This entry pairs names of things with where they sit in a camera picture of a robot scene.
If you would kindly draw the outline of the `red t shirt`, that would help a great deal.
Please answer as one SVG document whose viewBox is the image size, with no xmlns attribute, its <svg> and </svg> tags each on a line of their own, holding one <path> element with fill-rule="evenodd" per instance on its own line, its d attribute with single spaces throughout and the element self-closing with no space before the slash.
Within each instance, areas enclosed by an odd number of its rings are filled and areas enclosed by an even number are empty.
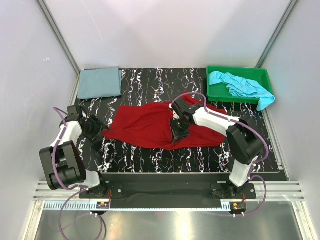
<svg viewBox="0 0 320 240">
<path fill-rule="evenodd" d="M 140 148 L 176 150 L 181 148 L 218 147 L 225 136 L 206 127 L 192 125 L 189 136 L 172 142 L 169 102 L 152 102 L 142 106 L 122 105 L 109 129 L 102 132 L 107 140 L 118 140 Z"/>
</svg>

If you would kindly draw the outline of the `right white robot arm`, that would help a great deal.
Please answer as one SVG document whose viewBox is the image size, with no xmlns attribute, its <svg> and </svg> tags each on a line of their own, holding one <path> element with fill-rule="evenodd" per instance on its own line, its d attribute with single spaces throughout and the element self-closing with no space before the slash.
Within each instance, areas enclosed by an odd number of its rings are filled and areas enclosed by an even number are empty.
<svg viewBox="0 0 320 240">
<path fill-rule="evenodd" d="M 210 110 L 205 103 L 190 105 L 182 98 L 170 103 L 169 109 L 173 112 L 172 142 L 187 138 L 190 126 L 205 127 L 227 138 L 234 158 L 233 168 L 226 183 L 211 186 L 211 194 L 214 199 L 221 200 L 243 198 L 254 162 L 265 148 L 254 122 L 249 117 L 232 117 Z"/>
</svg>

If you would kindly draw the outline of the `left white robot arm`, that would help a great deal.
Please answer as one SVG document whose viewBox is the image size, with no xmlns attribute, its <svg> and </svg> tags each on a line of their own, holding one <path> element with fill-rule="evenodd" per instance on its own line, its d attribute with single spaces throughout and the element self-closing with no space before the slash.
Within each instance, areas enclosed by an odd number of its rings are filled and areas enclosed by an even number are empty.
<svg viewBox="0 0 320 240">
<path fill-rule="evenodd" d="M 81 198 L 104 198 L 108 194 L 108 184 L 101 173 L 86 169 L 77 142 L 80 137 L 86 138 L 91 143 L 91 150 L 101 160 L 99 151 L 106 126 L 95 115 L 87 115 L 79 105 L 68 106 L 65 114 L 57 138 L 49 147 L 39 151 L 47 185 L 53 191 L 71 191 L 80 187 L 86 189 L 80 194 Z"/>
</svg>

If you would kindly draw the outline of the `folded grey-blue t shirt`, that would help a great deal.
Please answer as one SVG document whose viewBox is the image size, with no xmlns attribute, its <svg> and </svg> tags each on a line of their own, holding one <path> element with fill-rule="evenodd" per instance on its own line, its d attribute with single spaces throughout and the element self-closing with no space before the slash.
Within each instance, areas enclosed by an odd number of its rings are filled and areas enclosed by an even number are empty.
<svg viewBox="0 0 320 240">
<path fill-rule="evenodd" d="M 118 67 L 84 69 L 80 72 L 79 100 L 110 98 L 121 95 L 122 72 Z"/>
</svg>

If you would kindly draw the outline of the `green plastic bin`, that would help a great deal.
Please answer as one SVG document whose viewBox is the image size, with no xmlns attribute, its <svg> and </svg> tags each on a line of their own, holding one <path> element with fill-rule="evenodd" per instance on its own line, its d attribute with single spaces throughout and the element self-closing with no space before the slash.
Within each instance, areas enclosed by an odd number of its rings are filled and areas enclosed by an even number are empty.
<svg viewBox="0 0 320 240">
<path fill-rule="evenodd" d="M 206 73 L 210 101 L 257 104 L 262 111 L 276 100 L 265 69 L 208 66 Z"/>
</svg>

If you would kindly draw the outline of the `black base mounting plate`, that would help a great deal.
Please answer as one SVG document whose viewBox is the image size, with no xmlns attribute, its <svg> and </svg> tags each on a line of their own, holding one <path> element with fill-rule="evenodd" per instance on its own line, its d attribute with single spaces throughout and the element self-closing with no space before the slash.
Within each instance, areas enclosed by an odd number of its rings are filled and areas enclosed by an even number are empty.
<svg viewBox="0 0 320 240">
<path fill-rule="evenodd" d="M 104 173 L 111 190 L 111 209 L 182 210 L 213 209 L 222 201 L 256 200 L 255 187 L 249 183 L 244 196 L 236 199 L 213 198 L 212 185 L 225 184 L 227 173 Z"/>
</svg>

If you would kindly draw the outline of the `crumpled cyan t shirt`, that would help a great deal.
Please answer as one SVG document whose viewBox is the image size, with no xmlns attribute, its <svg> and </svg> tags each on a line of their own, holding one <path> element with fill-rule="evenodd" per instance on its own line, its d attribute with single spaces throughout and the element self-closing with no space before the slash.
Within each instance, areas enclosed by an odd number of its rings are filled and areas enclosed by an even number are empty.
<svg viewBox="0 0 320 240">
<path fill-rule="evenodd" d="M 275 96 L 257 81 L 235 76 L 229 72 L 213 71 L 209 74 L 208 81 L 210 85 L 226 84 L 229 94 L 233 97 L 257 98 L 256 110 L 259 112 L 266 109 L 276 100 Z"/>
</svg>

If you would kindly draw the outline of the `aluminium rail frame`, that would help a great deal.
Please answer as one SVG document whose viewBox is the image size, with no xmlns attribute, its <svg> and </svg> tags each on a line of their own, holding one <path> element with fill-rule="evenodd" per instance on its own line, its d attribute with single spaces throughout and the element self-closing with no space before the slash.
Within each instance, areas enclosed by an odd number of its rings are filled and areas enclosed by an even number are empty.
<svg viewBox="0 0 320 240">
<path fill-rule="evenodd" d="M 111 194 L 102 198 L 71 191 L 52 191 L 41 181 L 33 200 L 42 201 L 47 210 L 143 211 L 143 212 L 230 212 L 239 204 L 261 205 L 267 202 L 302 202 L 297 182 L 250 183 L 236 197 L 221 196 L 222 183 L 208 182 L 113 182 Z"/>
</svg>

